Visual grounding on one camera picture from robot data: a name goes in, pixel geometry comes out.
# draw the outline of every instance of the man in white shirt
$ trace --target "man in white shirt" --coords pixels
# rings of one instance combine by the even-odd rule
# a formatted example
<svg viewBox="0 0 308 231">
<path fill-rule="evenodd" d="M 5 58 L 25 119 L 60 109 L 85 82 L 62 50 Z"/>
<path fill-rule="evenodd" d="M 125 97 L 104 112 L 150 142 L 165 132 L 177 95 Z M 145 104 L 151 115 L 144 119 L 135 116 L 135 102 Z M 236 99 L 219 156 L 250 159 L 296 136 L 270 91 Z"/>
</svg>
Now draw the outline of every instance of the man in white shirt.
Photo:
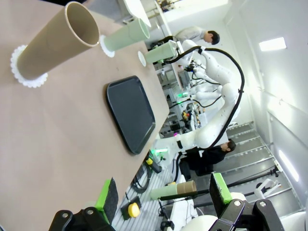
<svg viewBox="0 0 308 231">
<path fill-rule="evenodd" d="M 190 39 L 194 42 L 204 40 L 205 42 L 211 43 L 212 45 L 216 45 L 220 41 L 220 36 L 214 30 L 206 31 L 198 26 L 191 26 L 179 31 L 175 36 L 168 36 L 156 42 L 155 44 L 161 45 L 162 43 L 166 43 L 169 40 L 180 41 L 182 43 L 187 39 Z"/>
</svg>

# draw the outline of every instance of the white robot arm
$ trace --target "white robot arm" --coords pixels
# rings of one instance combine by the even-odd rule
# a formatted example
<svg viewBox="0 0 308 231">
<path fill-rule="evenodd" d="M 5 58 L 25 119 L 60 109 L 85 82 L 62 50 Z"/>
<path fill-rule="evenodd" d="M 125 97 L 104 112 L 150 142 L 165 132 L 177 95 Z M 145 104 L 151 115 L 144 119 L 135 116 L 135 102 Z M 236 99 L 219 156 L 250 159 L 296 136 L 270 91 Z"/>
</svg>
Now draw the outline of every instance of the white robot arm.
<svg viewBox="0 0 308 231">
<path fill-rule="evenodd" d="M 186 40 L 183 43 L 185 49 L 195 47 L 196 44 L 191 40 Z M 159 139 L 154 144 L 155 149 L 168 148 L 169 154 L 175 154 L 180 151 L 185 151 L 193 147 L 208 148 L 218 137 L 222 128 L 225 126 L 238 98 L 238 90 L 233 84 L 232 72 L 219 65 L 216 59 L 206 51 L 202 51 L 201 55 L 206 59 L 206 65 L 199 64 L 197 66 L 197 77 L 209 76 L 212 80 L 221 84 L 221 96 L 224 100 L 223 107 L 212 118 L 212 120 L 204 127 L 182 134 L 176 137 Z M 184 56 L 177 63 L 187 66 L 191 62 L 191 57 Z M 198 97 L 202 98 L 203 92 L 197 92 Z"/>
</svg>

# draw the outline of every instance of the lab room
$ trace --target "lab room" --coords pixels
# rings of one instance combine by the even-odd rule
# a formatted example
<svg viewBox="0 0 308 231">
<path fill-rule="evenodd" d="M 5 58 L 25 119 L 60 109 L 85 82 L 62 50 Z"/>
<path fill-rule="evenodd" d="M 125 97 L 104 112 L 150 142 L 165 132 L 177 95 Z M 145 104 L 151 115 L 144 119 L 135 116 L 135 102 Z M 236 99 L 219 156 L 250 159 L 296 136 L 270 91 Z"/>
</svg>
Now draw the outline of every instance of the lab room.
<svg viewBox="0 0 308 231">
<path fill-rule="evenodd" d="M 308 230 L 307 11 L 2 0 L 0 231 Z"/>
</svg>

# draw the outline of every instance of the tan tabletop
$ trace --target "tan tabletop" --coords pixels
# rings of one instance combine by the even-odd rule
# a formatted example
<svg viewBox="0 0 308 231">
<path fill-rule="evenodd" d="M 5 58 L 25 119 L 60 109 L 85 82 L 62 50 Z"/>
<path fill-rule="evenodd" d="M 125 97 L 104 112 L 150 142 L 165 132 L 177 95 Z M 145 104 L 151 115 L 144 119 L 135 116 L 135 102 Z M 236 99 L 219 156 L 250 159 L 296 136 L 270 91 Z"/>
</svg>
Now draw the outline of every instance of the tan tabletop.
<svg viewBox="0 0 308 231">
<path fill-rule="evenodd" d="M 13 50 L 27 44 L 61 9 L 38 0 L 2 0 L 0 7 L 0 224 L 7 231 L 47 231 L 58 210 L 73 213 L 95 201 L 106 179 L 124 195 L 168 115 L 143 42 L 108 58 L 100 45 L 49 72 L 37 89 L 10 69 Z M 119 25 L 93 13 L 102 34 Z M 136 75 L 156 127 L 140 155 L 126 149 L 105 100 L 109 82 Z"/>
</svg>

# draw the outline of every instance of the green cardboard tube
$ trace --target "green cardboard tube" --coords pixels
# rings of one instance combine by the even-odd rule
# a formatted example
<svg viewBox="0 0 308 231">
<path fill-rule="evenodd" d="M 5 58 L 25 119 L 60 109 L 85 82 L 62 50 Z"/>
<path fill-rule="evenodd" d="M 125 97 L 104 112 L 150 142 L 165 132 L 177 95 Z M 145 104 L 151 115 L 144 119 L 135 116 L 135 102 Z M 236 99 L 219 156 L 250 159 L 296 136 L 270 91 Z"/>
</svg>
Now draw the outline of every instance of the green cardboard tube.
<svg viewBox="0 0 308 231">
<path fill-rule="evenodd" d="M 171 196 L 177 194 L 178 194 L 177 185 L 170 184 L 168 186 L 159 189 L 152 189 L 150 192 L 150 197 L 152 198 L 152 200 L 157 200 L 162 196 Z"/>
<path fill-rule="evenodd" d="M 152 64 L 162 59 L 167 59 L 175 56 L 176 53 L 176 43 L 169 41 L 149 52 L 147 52 L 144 57 L 147 63 Z"/>
<path fill-rule="evenodd" d="M 144 41 L 149 37 L 148 26 L 138 18 L 115 33 L 106 36 L 104 43 L 109 51 L 117 51 L 136 42 Z"/>
</svg>

